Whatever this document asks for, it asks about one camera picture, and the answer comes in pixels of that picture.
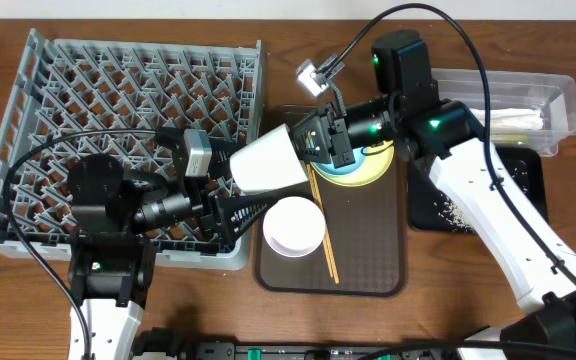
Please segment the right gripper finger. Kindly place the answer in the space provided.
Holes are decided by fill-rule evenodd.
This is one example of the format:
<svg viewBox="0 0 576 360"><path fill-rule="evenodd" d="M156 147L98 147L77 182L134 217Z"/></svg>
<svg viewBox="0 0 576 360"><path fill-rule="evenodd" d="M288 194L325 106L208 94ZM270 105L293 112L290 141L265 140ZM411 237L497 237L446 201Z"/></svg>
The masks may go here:
<svg viewBox="0 0 576 360"><path fill-rule="evenodd" d="M290 137L297 150L322 150L326 148L326 131L321 115L312 111L291 126Z"/></svg>
<svg viewBox="0 0 576 360"><path fill-rule="evenodd" d="M297 157L305 163L332 163L330 152L321 146L297 148Z"/></svg>

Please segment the white rice leftovers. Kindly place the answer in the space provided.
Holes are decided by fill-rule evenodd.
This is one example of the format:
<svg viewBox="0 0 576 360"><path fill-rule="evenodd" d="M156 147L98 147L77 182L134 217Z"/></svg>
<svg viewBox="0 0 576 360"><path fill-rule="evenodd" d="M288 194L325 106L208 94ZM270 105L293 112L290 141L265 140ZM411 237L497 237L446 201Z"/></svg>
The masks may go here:
<svg viewBox="0 0 576 360"><path fill-rule="evenodd" d="M503 159L509 175L526 197L530 197L531 185L529 184L528 165L524 161L514 159ZM439 218L448 224L449 231L475 234L474 227L470 224L463 211L456 203L443 191L440 192L442 208L438 211Z"/></svg>

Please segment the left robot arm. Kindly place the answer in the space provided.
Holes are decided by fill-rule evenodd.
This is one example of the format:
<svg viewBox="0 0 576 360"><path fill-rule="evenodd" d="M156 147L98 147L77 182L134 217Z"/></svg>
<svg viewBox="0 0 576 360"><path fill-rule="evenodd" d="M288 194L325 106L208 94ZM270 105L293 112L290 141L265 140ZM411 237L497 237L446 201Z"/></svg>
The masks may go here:
<svg viewBox="0 0 576 360"><path fill-rule="evenodd" d="M223 196L209 190L213 178L229 173L241 148L236 143L168 127L156 129L154 140L172 153L178 173L171 180L127 170L105 153L83 157L68 175L77 221L70 236L72 312L85 320L83 329L71 331L72 359L186 358L178 332L137 332L157 254L145 233L191 219L210 244L233 244L279 200L274 193Z"/></svg>

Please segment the white pink cup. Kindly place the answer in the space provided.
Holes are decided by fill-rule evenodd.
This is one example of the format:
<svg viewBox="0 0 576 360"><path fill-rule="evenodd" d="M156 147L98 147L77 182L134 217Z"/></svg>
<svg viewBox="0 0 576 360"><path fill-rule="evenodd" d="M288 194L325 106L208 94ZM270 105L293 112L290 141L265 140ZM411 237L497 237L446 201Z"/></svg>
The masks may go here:
<svg viewBox="0 0 576 360"><path fill-rule="evenodd" d="M230 170L246 195L265 193L308 180L304 163L290 139L289 127L281 124L230 157Z"/></svg>

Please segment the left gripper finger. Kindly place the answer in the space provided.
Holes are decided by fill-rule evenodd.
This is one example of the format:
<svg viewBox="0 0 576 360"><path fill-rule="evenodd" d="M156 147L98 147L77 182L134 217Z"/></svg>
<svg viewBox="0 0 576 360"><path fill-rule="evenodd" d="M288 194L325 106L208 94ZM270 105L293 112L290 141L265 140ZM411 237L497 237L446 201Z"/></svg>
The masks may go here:
<svg viewBox="0 0 576 360"><path fill-rule="evenodd" d="M185 176L188 163L183 140L184 131L187 129L161 127L155 131L155 142L172 151L173 163L178 176ZM209 135L208 137L212 147L212 158L206 176L224 176L229 174L231 156L241 150L244 145L210 137Z"/></svg>
<svg viewBox="0 0 576 360"><path fill-rule="evenodd" d="M280 197L275 193L212 198L218 239L234 244Z"/></svg>

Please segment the white paper napkin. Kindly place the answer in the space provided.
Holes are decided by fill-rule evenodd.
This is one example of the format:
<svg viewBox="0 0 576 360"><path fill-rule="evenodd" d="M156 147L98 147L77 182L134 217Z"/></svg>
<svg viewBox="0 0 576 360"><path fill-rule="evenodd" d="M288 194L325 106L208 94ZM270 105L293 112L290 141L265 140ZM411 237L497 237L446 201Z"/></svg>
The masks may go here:
<svg viewBox="0 0 576 360"><path fill-rule="evenodd" d="M494 130L541 130L544 125L539 110L505 108L490 111L491 131Z"/></svg>

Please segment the light blue bowl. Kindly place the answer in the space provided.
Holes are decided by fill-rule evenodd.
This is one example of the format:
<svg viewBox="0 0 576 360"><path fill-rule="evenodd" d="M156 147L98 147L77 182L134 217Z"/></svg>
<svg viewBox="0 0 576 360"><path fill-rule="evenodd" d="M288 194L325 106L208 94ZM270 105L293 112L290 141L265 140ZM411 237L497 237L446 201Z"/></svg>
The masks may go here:
<svg viewBox="0 0 576 360"><path fill-rule="evenodd" d="M366 160L366 156L362 154L361 149L354 149L353 156L355 160L353 164L335 168L333 163L315 163L314 168L327 176L339 177L349 175L357 171Z"/></svg>

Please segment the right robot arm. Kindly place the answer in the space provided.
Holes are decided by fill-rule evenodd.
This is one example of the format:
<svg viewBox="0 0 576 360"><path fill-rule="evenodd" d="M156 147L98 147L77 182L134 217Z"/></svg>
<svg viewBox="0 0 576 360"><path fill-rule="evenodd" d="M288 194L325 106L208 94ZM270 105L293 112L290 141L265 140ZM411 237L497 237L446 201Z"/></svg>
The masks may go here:
<svg viewBox="0 0 576 360"><path fill-rule="evenodd" d="M522 318L462 341L441 341L463 359L576 359L576 253L509 176L488 120L443 99L418 33L402 30L371 48L380 98L328 105L292 131L297 155L341 167L357 148L384 141L464 213L506 276Z"/></svg>

